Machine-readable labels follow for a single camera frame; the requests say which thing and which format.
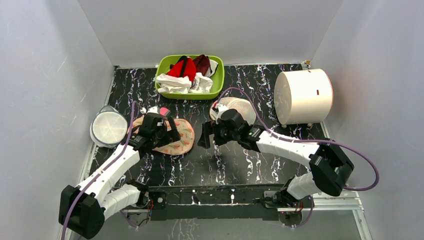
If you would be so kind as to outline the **floral mesh laundry bag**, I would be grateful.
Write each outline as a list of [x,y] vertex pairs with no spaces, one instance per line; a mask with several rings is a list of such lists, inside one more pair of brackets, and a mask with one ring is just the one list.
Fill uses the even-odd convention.
[[[133,127],[140,125],[143,122],[144,116],[137,118],[133,123],[130,124],[130,128],[127,131],[127,135],[125,136],[124,140],[122,140],[122,144],[129,146],[129,131]],[[195,131],[192,125],[187,120],[182,118],[173,119],[180,134],[180,140],[177,142],[169,143],[162,147],[154,148],[151,152],[159,152],[165,155],[178,156],[183,155],[192,149],[195,140]]]

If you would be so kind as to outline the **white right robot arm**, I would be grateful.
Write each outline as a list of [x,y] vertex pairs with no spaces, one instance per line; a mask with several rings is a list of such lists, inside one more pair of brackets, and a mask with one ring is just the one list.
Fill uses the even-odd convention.
[[308,173],[293,177],[280,192],[263,198],[288,207],[295,207],[304,197],[317,193],[340,196],[354,170],[353,163],[334,142],[299,142],[249,124],[235,109],[225,110],[216,120],[202,124],[198,146],[208,149],[211,141],[217,146],[234,141],[246,150],[277,155],[308,167]]

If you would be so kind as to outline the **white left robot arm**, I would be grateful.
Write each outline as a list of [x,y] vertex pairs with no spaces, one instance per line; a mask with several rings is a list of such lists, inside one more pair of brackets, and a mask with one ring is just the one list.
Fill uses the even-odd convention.
[[69,229],[92,239],[105,221],[128,206],[144,208],[150,202],[148,186],[130,180],[113,190],[121,176],[153,149],[180,140],[174,119],[148,112],[141,125],[129,129],[115,152],[92,175],[77,186],[66,186],[60,196],[58,222],[61,238]]

